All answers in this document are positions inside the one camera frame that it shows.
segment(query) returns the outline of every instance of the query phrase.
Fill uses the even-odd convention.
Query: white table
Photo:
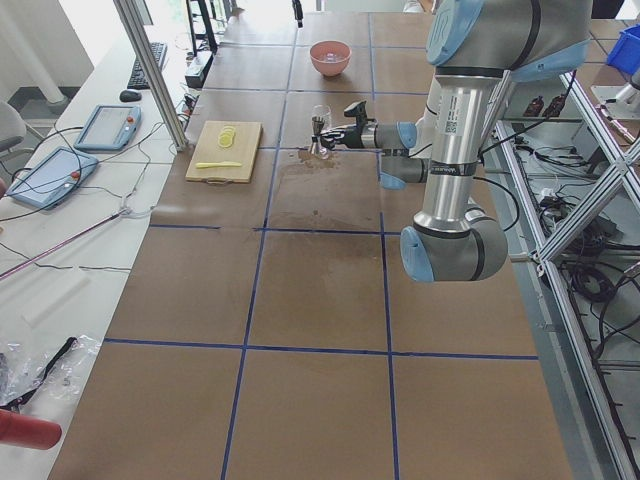
[[[168,43],[169,58],[163,74],[172,100],[178,105],[186,88],[183,84],[184,52],[175,49],[172,42]],[[57,128],[82,126],[97,104],[120,104],[118,96],[126,88],[134,59],[128,39],[118,40],[60,117]],[[135,104],[142,108],[142,123],[132,144],[148,135],[158,122],[162,122],[150,91],[143,91],[142,100]],[[71,131],[65,134],[69,143],[73,143],[78,133]],[[53,137],[33,155],[28,166],[37,164],[54,148],[63,145],[63,139]],[[147,211],[157,202],[175,154],[164,126],[145,140],[141,148],[151,157],[151,161],[129,202],[136,212]],[[96,156],[106,159],[110,155]],[[140,149],[132,148],[100,164],[83,186],[102,187],[124,195],[131,191],[147,162],[147,157]],[[107,218],[119,206],[120,199],[110,193],[97,188],[83,188],[49,212],[0,222],[0,227],[4,229],[0,233],[0,242],[31,257]],[[0,219],[32,210],[10,198],[0,200]],[[0,351],[4,350],[7,341],[18,341],[22,343],[22,351],[46,363],[44,355],[53,355],[70,336],[86,335],[102,341],[125,286],[128,271],[81,270],[77,267],[131,268],[148,224],[149,216],[114,220],[40,262],[76,267],[73,270],[29,266],[3,281],[0,284]],[[0,247],[0,271],[6,271],[22,261],[18,255]],[[25,318],[35,326],[32,327]],[[74,372],[77,375],[74,382],[80,389],[88,379],[95,356],[86,355],[82,358],[82,365]],[[50,393],[38,392],[22,413],[57,422],[66,432],[79,397],[78,394],[72,398],[56,399]],[[61,445],[62,441],[48,451],[0,445],[0,478],[46,478]]]

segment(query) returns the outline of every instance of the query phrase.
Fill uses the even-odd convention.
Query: keyboard
[[[156,63],[160,67],[160,70],[162,70],[162,67],[164,66],[164,60],[167,56],[167,44],[162,42],[151,42],[151,51],[153,52],[153,56],[155,57]],[[147,78],[144,76],[144,72],[142,71],[140,60],[138,60],[137,58],[136,61],[133,62],[131,77],[129,78],[127,88],[131,88],[134,90],[149,89],[149,83],[147,82]]]

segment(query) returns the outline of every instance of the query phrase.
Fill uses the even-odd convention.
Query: cutting board
[[[222,148],[218,136],[226,126],[236,129],[233,145]],[[262,134],[259,122],[205,122],[185,178],[190,182],[249,183]],[[239,162],[241,167],[196,168],[196,163]]]

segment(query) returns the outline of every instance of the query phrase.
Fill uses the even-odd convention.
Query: computer mouse
[[[120,92],[121,102],[137,102],[142,98],[142,93],[137,90],[123,90]]]

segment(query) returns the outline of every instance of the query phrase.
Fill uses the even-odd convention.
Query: blue bin
[[[607,65],[633,75],[640,68],[640,25],[620,32],[620,38],[607,56]]]

